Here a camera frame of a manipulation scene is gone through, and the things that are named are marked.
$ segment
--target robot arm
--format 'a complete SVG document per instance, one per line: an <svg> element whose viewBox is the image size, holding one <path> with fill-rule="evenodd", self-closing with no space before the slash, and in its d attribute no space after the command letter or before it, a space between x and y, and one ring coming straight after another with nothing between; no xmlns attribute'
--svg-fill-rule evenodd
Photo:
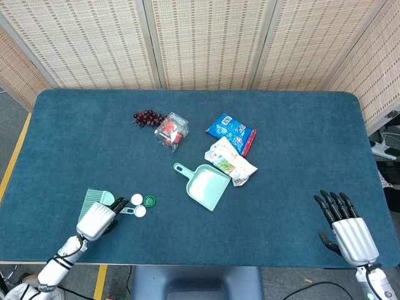
<svg viewBox="0 0 400 300"><path fill-rule="evenodd" d="M376 264L378 249L364 219L359 217L352 201L343 193L321 191L324 200L315 195L324 215L333 230L337 244L332 243L325 232L319 237L331 251L342 256L350 265L357 267L356 278L367 299L397 300L385 273Z"/></svg>
<svg viewBox="0 0 400 300"><path fill-rule="evenodd" d="M11 290L6 300L42 300L54 296L58 284L63 280L74 263L87 249L88 241L99 239L104 233L108 233L118 223L114 218L129 203L124 198L119 198L110 206L95 202L78 222L77 235L71 236L61 249L45 265L37 276L39 286L34 289L26 284L20 284Z"/></svg>

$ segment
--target white snack wrapper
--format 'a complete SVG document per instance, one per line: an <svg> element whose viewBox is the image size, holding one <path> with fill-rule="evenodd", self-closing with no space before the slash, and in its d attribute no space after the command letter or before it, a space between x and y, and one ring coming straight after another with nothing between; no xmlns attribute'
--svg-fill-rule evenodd
<svg viewBox="0 0 400 300"><path fill-rule="evenodd" d="M239 155L226 137L213 144L204 158L231 177L234 186L242 186L258 170Z"/></svg>

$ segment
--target black chair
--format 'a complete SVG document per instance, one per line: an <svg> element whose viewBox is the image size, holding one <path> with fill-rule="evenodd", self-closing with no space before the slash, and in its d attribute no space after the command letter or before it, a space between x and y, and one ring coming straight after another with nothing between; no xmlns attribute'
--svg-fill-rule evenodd
<svg viewBox="0 0 400 300"><path fill-rule="evenodd" d="M136 266L131 300L264 300L259 267Z"/></svg>

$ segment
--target yellow floor tape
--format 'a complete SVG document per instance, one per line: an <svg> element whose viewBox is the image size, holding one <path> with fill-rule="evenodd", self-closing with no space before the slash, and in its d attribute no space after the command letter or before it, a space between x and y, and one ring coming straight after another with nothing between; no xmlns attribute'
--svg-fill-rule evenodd
<svg viewBox="0 0 400 300"><path fill-rule="evenodd" d="M29 122L31 121L31 116L32 116L32 114L29 113L26 117L24 127L22 128L22 131L19 135L17 144L14 148L14 152L12 152L10 162L8 163L6 172L4 173L4 176L2 178L2 181L0 184L0 203L3 200L3 196L4 196L4 193L6 192L6 188L7 188L8 182L11 178L11 174L14 171L14 166L15 166L15 163L17 162L19 152L21 151L21 148L23 146L26 132L28 131ZM101 297L103 296L104 283L106 282L106 273L107 273L107 265L105 265L105 264L100 265L99 272L97 274L96 288L94 289L93 298L95 300L101 300Z"/></svg>
<svg viewBox="0 0 400 300"><path fill-rule="evenodd" d="M6 172L4 173L4 176L2 178L2 181L0 184L0 203L3 200L3 196L4 196L4 193L6 192L6 188L7 188L8 182L10 180L11 174L13 173L14 166L17 161L19 152L21 150L21 147L23 146L26 131L28 130L29 122L31 121L31 116L32 116L31 113L27 114L24 127L22 128L22 131L19 135L17 144L15 145L14 152L12 153L10 162L8 163Z"/></svg>

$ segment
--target red grapes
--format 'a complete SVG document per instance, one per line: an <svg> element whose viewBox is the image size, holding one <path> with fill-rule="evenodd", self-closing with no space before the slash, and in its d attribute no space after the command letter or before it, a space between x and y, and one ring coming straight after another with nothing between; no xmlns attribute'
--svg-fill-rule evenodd
<svg viewBox="0 0 400 300"><path fill-rule="evenodd" d="M160 124L165 120L167 116L163 116L162 114L157 114L151 109L147 109L145 111L137 112L133 115L132 123L136 123L140 127L144 127L144 125L150 126L160 126Z"/></svg>

